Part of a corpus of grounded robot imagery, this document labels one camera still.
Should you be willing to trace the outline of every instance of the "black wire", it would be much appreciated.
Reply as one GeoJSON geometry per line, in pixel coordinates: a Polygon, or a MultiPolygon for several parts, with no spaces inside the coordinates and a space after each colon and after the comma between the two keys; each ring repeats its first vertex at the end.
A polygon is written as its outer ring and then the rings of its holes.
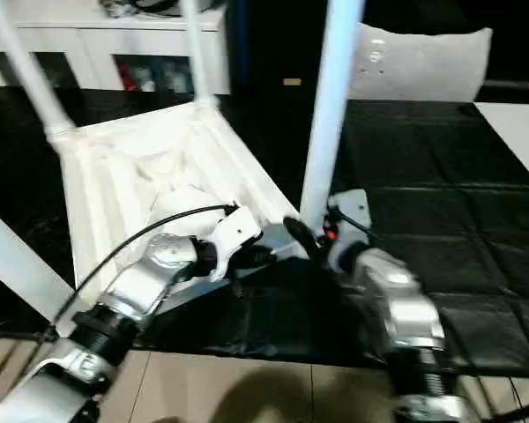
{"type": "Polygon", "coordinates": [[[484,397],[484,401],[486,401],[486,405],[488,406],[488,410],[490,415],[493,417],[497,415],[497,408],[495,407],[494,403],[492,402],[492,397],[490,396],[490,393],[488,391],[488,388],[484,385],[484,381],[482,381],[482,378],[478,374],[478,368],[476,367],[476,364],[474,364],[472,358],[470,357],[470,354],[468,352],[468,349],[466,348],[466,345],[460,336],[460,334],[457,332],[457,328],[454,327],[452,322],[449,320],[447,315],[445,315],[441,310],[439,310],[439,315],[441,316],[441,322],[445,326],[445,328],[448,330],[448,332],[451,333],[451,335],[455,338],[456,344],[458,346],[458,349],[460,350],[461,355],[465,359],[465,361],[468,363],[468,366],[474,371],[474,377],[476,379],[476,382],[478,383],[478,386],[480,388],[481,394],[484,397]]]}
{"type": "Polygon", "coordinates": [[[357,222],[354,219],[349,218],[344,212],[342,212],[339,207],[332,207],[329,209],[329,212],[333,213],[336,217],[345,220],[346,223],[356,227],[360,231],[363,231],[366,235],[368,235],[370,238],[374,238],[379,240],[380,236],[372,232],[370,229],[368,229],[366,226],[361,225],[359,222],[357,222]]]}
{"type": "Polygon", "coordinates": [[[519,396],[518,389],[516,388],[515,383],[513,383],[513,379],[511,379],[511,377],[508,377],[508,379],[510,380],[511,393],[513,394],[513,399],[518,401],[519,410],[522,410],[523,404],[521,403],[521,397],[519,396]]]}
{"type": "Polygon", "coordinates": [[[119,254],[120,251],[122,251],[124,248],[126,248],[128,245],[130,245],[132,242],[134,242],[136,239],[142,237],[143,235],[147,234],[148,232],[151,232],[153,229],[163,226],[167,224],[168,222],[172,222],[173,220],[178,220],[182,218],[186,218],[188,216],[191,216],[193,214],[202,213],[202,212],[211,212],[214,210],[224,210],[226,214],[236,209],[236,206],[228,205],[228,204],[220,204],[220,205],[210,205],[207,207],[200,207],[194,210],[189,211],[183,211],[182,213],[177,213],[173,216],[169,216],[167,218],[161,219],[155,223],[152,223],[151,225],[141,229],[136,234],[133,234],[130,238],[122,242],[120,245],[118,245],[111,253],[109,253],[106,258],[104,258],[89,274],[86,276],[80,285],[77,287],[77,289],[74,290],[74,292],[71,294],[71,296],[67,299],[67,301],[63,304],[61,308],[59,308],[59,311],[57,312],[56,316],[53,318],[47,329],[45,329],[37,341],[37,345],[35,346],[34,350],[31,354],[29,354],[29,357],[27,358],[26,362],[24,363],[24,366],[22,366],[21,370],[18,373],[18,377],[15,379],[15,383],[17,383],[22,376],[26,373],[27,368],[31,365],[32,361],[34,361],[35,357],[37,357],[37,354],[39,353],[39,350],[41,349],[41,346],[45,343],[45,341],[48,339],[49,335],[52,335],[54,333],[55,327],[63,317],[63,315],[67,312],[67,310],[71,307],[71,305],[74,303],[74,301],[78,298],[78,294],[90,283],[90,281],[98,274],[99,271],[101,271],[106,264],[110,262],[115,256],[119,254]]]}
{"type": "Polygon", "coordinates": [[[461,397],[466,401],[466,403],[470,406],[473,414],[474,414],[474,417],[477,419],[477,421],[480,421],[482,422],[482,416],[480,414],[480,410],[478,410],[478,408],[476,407],[476,404],[474,403],[472,397],[470,397],[470,395],[468,394],[468,390],[466,389],[466,386],[464,386],[464,384],[462,385],[463,386],[463,395],[461,395],[461,397]]]}
{"type": "Polygon", "coordinates": [[[484,420],[486,423],[511,423],[529,417],[529,404],[523,408],[499,414],[491,419],[484,420]]]}

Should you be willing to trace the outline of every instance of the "white shelf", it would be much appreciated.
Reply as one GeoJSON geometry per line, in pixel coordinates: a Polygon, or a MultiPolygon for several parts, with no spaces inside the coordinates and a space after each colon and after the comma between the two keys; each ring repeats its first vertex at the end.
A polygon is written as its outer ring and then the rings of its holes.
{"type": "MultiPolygon", "coordinates": [[[[158,18],[136,15],[111,19],[98,0],[4,0],[11,20],[25,28],[100,28],[152,29],[185,31],[183,18],[158,18]]],[[[225,5],[203,12],[199,24],[203,31],[218,31],[224,18],[225,5]]]]}

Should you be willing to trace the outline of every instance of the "tiled floor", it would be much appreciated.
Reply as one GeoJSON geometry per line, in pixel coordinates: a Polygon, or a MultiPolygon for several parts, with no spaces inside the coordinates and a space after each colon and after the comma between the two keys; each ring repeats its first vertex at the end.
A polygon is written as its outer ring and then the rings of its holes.
{"type": "MultiPolygon", "coordinates": [[[[0,399],[31,343],[0,340],[0,399]]],[[[486,378],[500,411],[516,407],[509,381],[486,378]]],[[[529,380],[514,380],[524,404],[529,380]]],[[[466,394],[483,416],[476,381],[466,394]]],[[[390,423],[384,372],[161,352],[132,352],[101,407],[102,423],[390,423]]]]}

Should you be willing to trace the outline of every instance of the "black plastic sheet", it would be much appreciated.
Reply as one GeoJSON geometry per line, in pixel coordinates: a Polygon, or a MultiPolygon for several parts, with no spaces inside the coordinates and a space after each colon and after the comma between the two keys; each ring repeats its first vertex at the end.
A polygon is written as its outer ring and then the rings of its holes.
{"type": "MultiPolygon", "coordinates": [[[[60,96],[79,125],[189,99],[60,96]]],[[[298,205],[309,108],[228,97],[221,108],[298,205]]],[[[480,373],[529,376],[529,174],[473,105],[349,101],[332,188],[367,190],[378,245],[419,275],[480,373]]],[[[58,160],[23,93],[6,88],[0,88],[0,216],[73,282],[58,160]]],[[[288,260],[160,316],[138,346],[380,367],[354,300],[332,275],[288,260]]],[[[32,338],[45,324],[0,283],[4,321],[0,336],[32,338]]],[[[448,335],[459,368],[474,373],[448,335]]]]}

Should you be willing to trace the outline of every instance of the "white cabinet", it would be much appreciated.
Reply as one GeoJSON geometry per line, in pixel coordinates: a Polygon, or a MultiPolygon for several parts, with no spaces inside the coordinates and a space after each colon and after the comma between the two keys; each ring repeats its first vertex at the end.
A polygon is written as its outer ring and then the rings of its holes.
{"type": "MultiPolygon", "coordinates": [[[[104,16],[97,0],[8,0],[11,20],[53,86],[192,92],[182,18],[104,16]]],[[[229,92],[225,6],[200,14],[213,93],[229,92]]],[[[0,43],[0,86],[17,77],[0,43]]]]}
{"type": "MultiPolygon", "coordinates": [[[[93,66],[73,28],[20,28],[20,38],[36,54],[52,86],[100,88],[93,66]]],[[[18,80],[0,41],[0,86],[18,80]]]]}
{"type": "MultiPolygon", "coordinates": [[[[103,89],[193,92],[186,31],[86,29],[80,33],[103,89]]],[[[213,93],[229,92],[222,35],[202,32],[213,93]]]]}

